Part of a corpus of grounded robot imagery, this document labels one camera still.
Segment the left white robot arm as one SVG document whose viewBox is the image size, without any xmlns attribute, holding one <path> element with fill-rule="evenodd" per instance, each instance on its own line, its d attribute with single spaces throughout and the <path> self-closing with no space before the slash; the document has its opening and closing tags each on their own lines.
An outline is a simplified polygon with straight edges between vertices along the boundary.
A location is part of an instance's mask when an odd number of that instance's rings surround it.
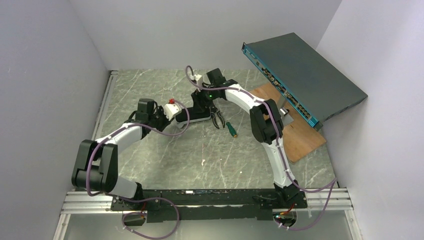
<svg viewBox="0 0 424 240">
<path fill-rule="evenodd" d="M 145 138 L 151 131 L 162 132 L 182 112 L 170 100 L 164 106 L 149 98 L 141 98 L 120 128 L 96 140 L 83 140 L 78 148 L 71 183 L 85 189 L 90 196 L 108 194 L 130 201 L 144 198 L 140 183 L 121 177 L 119 154 Z"/>
</svg>

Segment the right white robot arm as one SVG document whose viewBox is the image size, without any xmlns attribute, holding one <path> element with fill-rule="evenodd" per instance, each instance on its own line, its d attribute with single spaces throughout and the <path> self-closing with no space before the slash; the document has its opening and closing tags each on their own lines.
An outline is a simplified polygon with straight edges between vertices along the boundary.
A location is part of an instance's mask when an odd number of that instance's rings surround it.
<svg viewBox="0 0 424 240">
<path fill-rule="evenodd" d="M 271 201 L 279 203 L 284 208 L 302 208 L 307 205 L 306 192 L 300 189 L 294 174 L 288 164 L 283 145 L 283 122 L 272 99 L 264 100 L 241 87 L 233 79 L 227 80 L 220 69 L 207 72 L 209 80 L 204 83 L 203 77 L 195 74 L 191 66 L 184 70 L 186 78 L 196 87 L 191 94 L 193 106 L 188 109 L 187 123 L 212 120 L 216 128 L 217 121 L 223 126 L 229 126 L 222 112 L 215 106 L 216 99 L 223 99 L 239 106 L 250 117 L 250 125 L 254 138 L 263 145 L 273 172 L 274 197 Z"/>
</svg>

